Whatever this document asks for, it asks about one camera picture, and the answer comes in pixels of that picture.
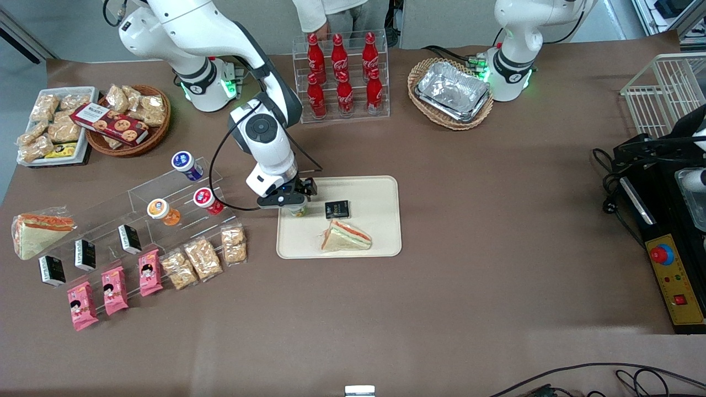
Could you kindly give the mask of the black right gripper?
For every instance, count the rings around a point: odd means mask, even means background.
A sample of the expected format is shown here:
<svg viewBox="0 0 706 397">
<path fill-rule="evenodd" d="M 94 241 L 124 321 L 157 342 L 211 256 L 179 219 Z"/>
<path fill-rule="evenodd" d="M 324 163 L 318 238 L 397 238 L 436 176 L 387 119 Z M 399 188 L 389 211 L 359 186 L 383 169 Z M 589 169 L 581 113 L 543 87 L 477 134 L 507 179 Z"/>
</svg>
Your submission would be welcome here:
<svg viewBox="0 0 706 397">
<path fill-rule="evenodd" d="M 282 213 L 291 213 L 291 210 L 308 208 L 311 197 L 317 195 L 318 188 L 314 178 L 293 178 L 282 184 L 265 197 L 257 199 L 260 208 L 282 208 Z"/>
</svg>

